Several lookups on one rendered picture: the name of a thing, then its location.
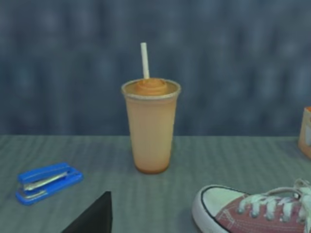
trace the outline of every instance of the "orange box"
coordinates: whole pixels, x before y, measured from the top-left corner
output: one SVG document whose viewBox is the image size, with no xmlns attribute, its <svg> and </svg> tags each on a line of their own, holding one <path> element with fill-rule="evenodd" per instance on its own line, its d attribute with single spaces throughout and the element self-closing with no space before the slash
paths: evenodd
<svg viewBox="0 0 311 233">
<path fill-rule="evenodd" d="M 311 107 L 306 107 L 303 111 L 298 147 L 311 158 Z"/>
</svg>

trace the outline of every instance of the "dark blue backdrop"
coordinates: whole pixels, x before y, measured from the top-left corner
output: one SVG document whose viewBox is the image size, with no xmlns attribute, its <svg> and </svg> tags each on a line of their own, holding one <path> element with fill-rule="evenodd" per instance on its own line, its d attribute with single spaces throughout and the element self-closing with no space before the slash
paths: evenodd
<svg viewBox="0 0 311 233">
<path fill-rule="evenodd" d="M 2 0 L 0 133 L 128 134 L 122 83 L 183 87 L 176 135 L 297 135 L 311 1 Z"/>
</svg>

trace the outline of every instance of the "straw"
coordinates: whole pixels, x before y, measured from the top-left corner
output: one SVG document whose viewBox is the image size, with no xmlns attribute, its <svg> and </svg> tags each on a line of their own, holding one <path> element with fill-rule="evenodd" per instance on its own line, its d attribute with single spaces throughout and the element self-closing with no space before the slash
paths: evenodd
<svg viewBox="0 0 311 233">
<path fill-rule="evenodd" d="M 149 75 L 149 66 L 148 66 L 147 44 L 141 43 L 140 49 L 141 49 L 142 70 L 144 73 L 144 79 L 148 79 L 150 78 L 150 75 Z"/>
</svg>

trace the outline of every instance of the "orange cup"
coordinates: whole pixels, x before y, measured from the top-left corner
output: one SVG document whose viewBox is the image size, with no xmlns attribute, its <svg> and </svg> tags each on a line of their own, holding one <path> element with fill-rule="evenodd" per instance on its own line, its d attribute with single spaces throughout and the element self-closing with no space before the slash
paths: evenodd
<svg viewBox="0 0 311 233">
<path fill-rule="evenodd" d="M 173 125 L 181 87 L 170 80 L 133 80 L 121 87 L 125 97 L 136 168 L 149 174 L 165 171 L 170 163 Z"/>
</svg>

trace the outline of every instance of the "shoelace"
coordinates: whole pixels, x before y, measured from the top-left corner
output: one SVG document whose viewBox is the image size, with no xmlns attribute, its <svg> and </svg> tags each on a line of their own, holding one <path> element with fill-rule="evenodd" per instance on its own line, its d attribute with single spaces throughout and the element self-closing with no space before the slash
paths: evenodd
<svg viewBox="0 0 311 233">
<path fill-rule="evenodd" d="M 278 197 L 276 194 L 280 193 L 293 193 L 294 197 Z M 281 187 L 270 190 L 267 193 L 251 195 L 244 198 L 238 207 L 238 212 L 243 213 L 245 207 L 251 204 L 252 210 L 250 212 L 251 217 L 257 217 L 259 215 L 260 206 L 266 205 L 267 211 L 265 217 L 267 220 L 274 219 L 274 212 L 277 205 L 283 205 L 283 216 L 281 221 L 289 221 L 293 207 L 301 203 L 301 208 L 298 213 L 297 221 L 305 222 L 304 233 L 310 233 L 311 230 L 311 185 L 308 181 L 298 179 L 294 183 L 294 187 Z"/>
</svg>

